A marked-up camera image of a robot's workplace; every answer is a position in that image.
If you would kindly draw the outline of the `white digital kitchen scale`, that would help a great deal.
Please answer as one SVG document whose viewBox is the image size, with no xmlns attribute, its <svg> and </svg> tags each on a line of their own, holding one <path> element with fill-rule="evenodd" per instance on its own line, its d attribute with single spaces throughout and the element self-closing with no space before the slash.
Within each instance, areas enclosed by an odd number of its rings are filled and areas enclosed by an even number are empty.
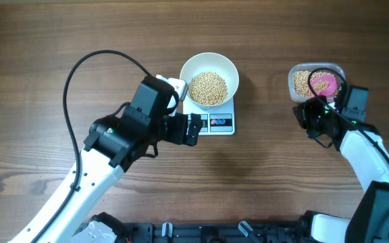
<svg viewBox="0 0 389 243">
<path fill-rule="evenodd" d="M 183 102 L 183 114 L 195 113 L 201 116 L 200 136 L 229 136 L 236 130 L 234 115 L 234 99 L 221 105 L 200 105 L 187 97 Z"/>
</svg>

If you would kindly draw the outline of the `soybeans in scoop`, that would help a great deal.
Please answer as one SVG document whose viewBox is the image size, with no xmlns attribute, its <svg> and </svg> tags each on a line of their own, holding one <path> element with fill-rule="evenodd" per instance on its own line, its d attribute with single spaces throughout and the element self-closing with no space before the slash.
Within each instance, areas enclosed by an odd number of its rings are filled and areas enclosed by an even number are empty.
<svg viewBox="0 0 389 243">
<path fill-rule="evenodd" d="M 327 80 L 320 80 L 313 85 L 313 89 L 318 95 L 320 95 L 329 87 L 329 85 L 330 84 Z"/>
</svg>

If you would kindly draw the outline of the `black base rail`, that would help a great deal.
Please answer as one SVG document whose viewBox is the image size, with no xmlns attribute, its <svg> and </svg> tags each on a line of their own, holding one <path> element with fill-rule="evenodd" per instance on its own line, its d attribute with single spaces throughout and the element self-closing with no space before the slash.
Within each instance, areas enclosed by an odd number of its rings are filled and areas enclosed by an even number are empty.
<svg viewBox="0 0 389 243">
<path fill-rule="evenodd" d="M 105 235 L 95 221 L 82 224 L 76 236 L 84 236 L 82 242 L 314 242 L 302 223 L 283 221 L 273 223 L 219 223 L 219 224 L 163 224 L 112 223 L 110 233 Z"/>
</svg>

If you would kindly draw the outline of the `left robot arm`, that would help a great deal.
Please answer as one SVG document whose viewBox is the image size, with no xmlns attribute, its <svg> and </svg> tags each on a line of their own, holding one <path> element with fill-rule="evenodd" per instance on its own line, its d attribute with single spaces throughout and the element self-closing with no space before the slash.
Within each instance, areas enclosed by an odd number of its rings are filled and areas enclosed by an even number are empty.
<svg viewBox="0 0 389 243">
<path fill-rule="evenodd" d="M 176 107 L 188 84 L 175 78 L 145 76 L 133 100 L 115 113 L 97 119 L 73 166 L 34 219 L 13 242 L 67 242 L 98 200 L 128 171 L 133 162 L 148 157 L 161 140 L 195 146 L 201 117 L 184 115 Z"/>
</svg>

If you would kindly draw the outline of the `pink measuring scoop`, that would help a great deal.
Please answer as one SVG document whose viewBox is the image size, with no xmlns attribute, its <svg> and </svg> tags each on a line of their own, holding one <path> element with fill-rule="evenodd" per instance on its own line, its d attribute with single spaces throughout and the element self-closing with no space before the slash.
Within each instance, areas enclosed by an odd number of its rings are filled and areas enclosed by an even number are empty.
<svg viewBox="0 0 389 243">
<path fill-rule="evenodd" d="M 317 77 L 311 81 L 311 83 L 310 83 L 311 87 L 313 88 L 313 85 L 320 80 L 327 80 L 330 84 L 329 87 L 325 91 L 323 91 L 320 95 L 323 95 L 325 97 L 334 96 L 336 91 L 337 91 L 337 88 L 338 88 L 335 77 L 331 74 L 326 74 L 326 75 L 322 75 L 320 77 Z"/>
</svg>

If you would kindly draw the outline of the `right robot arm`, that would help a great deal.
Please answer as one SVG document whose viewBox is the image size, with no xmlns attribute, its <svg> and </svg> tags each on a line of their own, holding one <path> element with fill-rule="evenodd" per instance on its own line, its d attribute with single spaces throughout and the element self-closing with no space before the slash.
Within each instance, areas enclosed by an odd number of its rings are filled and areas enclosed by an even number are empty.
<svg viewBox="0 0 389 243">
<path fill-rule="evenodd" d="M 293 109 L 310 139 L 331 138 L 364 191 L 350 219 L 312 215 L 309 235 L 317 242 L 389 242 L 389 154 L 378 129 L 364 122 L 368 94 L 367 88 L 342 85 L 332 105 L 319 95 Z"/>
</svg>

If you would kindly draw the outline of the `soybeans in bowl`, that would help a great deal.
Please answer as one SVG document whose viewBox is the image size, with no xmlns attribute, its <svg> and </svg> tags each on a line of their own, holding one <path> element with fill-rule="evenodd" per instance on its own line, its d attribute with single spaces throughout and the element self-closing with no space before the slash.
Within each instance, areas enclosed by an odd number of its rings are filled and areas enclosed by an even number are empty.
<svg viewBox="0 0 389 243">
<path fill-rule="evenodd" d="M 201 72 L 188 87 L 190 98 L 201 105 L 219 105 L 228 96 L 226 81 L 216 72 Z"/>
</svg>

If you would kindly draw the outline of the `white bowl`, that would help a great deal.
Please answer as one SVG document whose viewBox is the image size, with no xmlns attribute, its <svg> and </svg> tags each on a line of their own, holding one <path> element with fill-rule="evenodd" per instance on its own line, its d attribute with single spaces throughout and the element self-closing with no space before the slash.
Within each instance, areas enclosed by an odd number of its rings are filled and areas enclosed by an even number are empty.
<svg viewBox="0 0 389 243">
<path fill-rule="evenodd" d="M 196 75 L 208 71 L 216 72 L 226 81 L 228 96 L 223 103 L 233 98 L 239 86 L 239 73 L 236 66 L 227 57 L 221 54 L 200 53 L 191 57 L 183 65 L 180 71 L 180 79 L 186 81 L 189 85 L 192 78 Z"/>
</svg>

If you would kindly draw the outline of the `yellow soybeans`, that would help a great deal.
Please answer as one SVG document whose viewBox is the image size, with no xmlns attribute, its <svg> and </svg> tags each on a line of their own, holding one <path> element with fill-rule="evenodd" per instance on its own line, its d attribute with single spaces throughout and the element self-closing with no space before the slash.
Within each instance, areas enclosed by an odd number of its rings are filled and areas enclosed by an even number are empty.
<svg viewBox="0 0 389 243">
<path fill-rule="evenodd" d="M 301 97 L 313 97 L 313 93 L 311 92 L 309 85 L 308 85 L 309 74 L 310 74 L 310 71 L 295 71 L 295 73 L 293 73 L 293 75 L 292 75 L 292 79 L 294 82 L 294 89 L 295 89 L 297 95 L 299 95 Z M 315 72 L 311 76 L 310 81 L 312 81 L 313 79 L 320 77 L 322 75 L 326 75 L 326 74 L 333 75 L 333 73 L 331 73 L 331 72 L 318 71 L 318 72 Z M 337 94 L 338 94 L 338 88 L 337 88 L 335 95 L 332 97 L 335 97 Z"/>
</svg>

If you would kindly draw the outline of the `clear plastic container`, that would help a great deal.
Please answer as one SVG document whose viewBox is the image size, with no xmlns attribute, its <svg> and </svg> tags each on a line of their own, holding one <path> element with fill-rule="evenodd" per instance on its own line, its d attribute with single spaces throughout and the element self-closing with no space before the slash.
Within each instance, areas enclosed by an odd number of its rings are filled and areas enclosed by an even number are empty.
<svg viewBox="0 0 389 243">
<path fill-rule="evenodd" d="M 290 91 L 290 98 L 297 103 L 302 103 L 308 99 L 308 97 L 301 97 L 297 95 L 295 89 L 294 89 L 294 82 L 292 79 L 293 73 L 295 71 L 310 71 L 310 73 L 317 69 L 317 68 L 330 68 L 336 72 L 338 72 L 343 78 L 345 78 L 345 73 L 344 70 L 339 66 L 336 65 L 335 63 L 300 63 L 294 66 L 288 73 L 288 87 Z"/>
</svg>

